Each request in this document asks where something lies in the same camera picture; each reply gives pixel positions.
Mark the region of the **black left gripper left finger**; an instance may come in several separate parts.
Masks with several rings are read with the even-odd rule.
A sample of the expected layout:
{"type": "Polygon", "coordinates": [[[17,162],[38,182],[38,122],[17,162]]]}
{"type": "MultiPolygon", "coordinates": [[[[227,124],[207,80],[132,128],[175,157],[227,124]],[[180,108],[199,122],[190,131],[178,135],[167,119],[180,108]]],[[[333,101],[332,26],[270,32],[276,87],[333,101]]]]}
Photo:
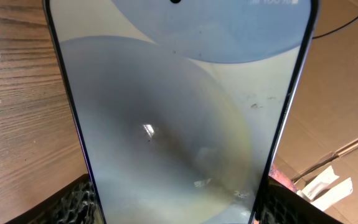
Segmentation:
{"type": "Polygon", "coordinates": [[[83,174],[8,224],[102,224],[96,193],[83,174]]]}

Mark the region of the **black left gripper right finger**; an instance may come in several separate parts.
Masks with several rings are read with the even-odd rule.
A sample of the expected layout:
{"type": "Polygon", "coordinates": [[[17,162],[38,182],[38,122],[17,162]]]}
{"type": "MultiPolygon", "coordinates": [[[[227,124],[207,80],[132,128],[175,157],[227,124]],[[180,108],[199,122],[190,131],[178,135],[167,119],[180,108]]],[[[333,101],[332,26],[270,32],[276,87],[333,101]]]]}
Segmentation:
{"type": "Polygon", "coordinates": [[[341,224],[271,177],[257,200],[259,224],[341,224]]]}

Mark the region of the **blue Galaxy smartphone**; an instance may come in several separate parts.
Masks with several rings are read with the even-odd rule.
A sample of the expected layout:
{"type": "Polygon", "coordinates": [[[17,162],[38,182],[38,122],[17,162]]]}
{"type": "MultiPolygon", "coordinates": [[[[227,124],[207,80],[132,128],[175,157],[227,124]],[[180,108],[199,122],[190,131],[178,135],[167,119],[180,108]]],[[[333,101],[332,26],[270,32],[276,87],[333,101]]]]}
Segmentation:
{"type": "Polygon", "coordinates": [[[251,223],[314,0],[45,0],[103,223],[251,223]]]}

